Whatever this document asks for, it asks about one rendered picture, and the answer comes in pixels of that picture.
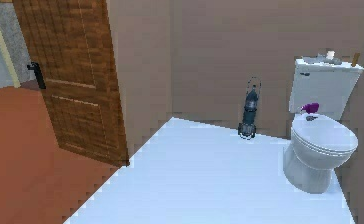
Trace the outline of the purple spray bottle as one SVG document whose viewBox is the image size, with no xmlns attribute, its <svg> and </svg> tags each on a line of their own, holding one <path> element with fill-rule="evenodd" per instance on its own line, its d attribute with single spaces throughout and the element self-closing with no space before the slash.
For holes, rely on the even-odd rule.
<svg viewBox="0 0 364 224">
<path fill-rule="evenodd" d="M 316 113 L 319 109 L 319 104 L 314 102 L 314 103 L 309 103 L 306 104 L 304 106 L 301 107 L 302 111 L 305 111 L 306 113 L 310 114 L 310 113 Z"/>
</svg>

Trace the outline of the grey cloth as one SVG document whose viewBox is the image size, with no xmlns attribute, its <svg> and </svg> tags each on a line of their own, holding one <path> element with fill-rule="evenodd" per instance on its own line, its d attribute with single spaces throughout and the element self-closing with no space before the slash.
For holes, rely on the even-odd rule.
<svg viewBox="0 0 364 224">
<path fill-rule="evenodd" d="M 308 64 L 315 64 L 315 63 L 328 63 L 333 65 L 342 64 L 342 61 L 339 58 L 330 58 L 322 54 L 318 54 L 317 56 L 314 57 L 303 56 L 302 59 Z"/>
</svg>

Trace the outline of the dark toilet brush in holder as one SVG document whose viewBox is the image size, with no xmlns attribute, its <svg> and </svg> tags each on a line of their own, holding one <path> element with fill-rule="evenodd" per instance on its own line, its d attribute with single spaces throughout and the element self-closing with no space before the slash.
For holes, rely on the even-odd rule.
<svg viewBox="0 0 364 224">
<path fill-rule="evenodd" d="M 253 78 L 251 78 L 247 83 L 242 121 L 238 125 L 238 135 L 242 139 L 247 140 L 251 140 L 256 135 L 255 117 L 260 96 L 260 92 L 256 91 L 256 88 L 262 87 L 262 83 L 259 78 L 257 78 L 260 82 L 259 85 L 251 84 L 252 80 Z"/>
</svg>

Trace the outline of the brown wooden room door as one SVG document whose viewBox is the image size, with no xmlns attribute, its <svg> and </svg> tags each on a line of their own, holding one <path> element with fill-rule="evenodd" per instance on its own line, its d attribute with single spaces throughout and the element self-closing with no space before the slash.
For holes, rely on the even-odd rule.
<svg viewBox="0 0 364 224">
<path fill-rule="evenodd" d="M 106 0 L 13 0 L 60 148 L 129 164 Z"/>
</svg>

